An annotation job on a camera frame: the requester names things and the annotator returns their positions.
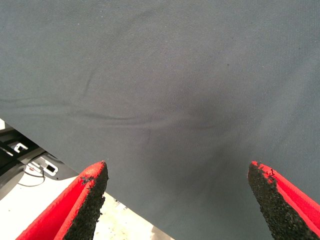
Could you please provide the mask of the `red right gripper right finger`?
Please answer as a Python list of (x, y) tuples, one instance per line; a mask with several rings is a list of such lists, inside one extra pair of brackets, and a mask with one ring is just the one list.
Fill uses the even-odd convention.
[(318, 240), (320, 205), (275, 169), (252, 161), (249, 186), (275, 240)]

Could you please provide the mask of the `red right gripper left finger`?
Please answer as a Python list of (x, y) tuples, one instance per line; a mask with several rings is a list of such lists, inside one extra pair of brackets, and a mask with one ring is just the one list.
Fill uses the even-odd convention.
[(17, 239), (92, 240), (105, 201), (108, 179), (108, 168), (104, 161), (90, 165)]

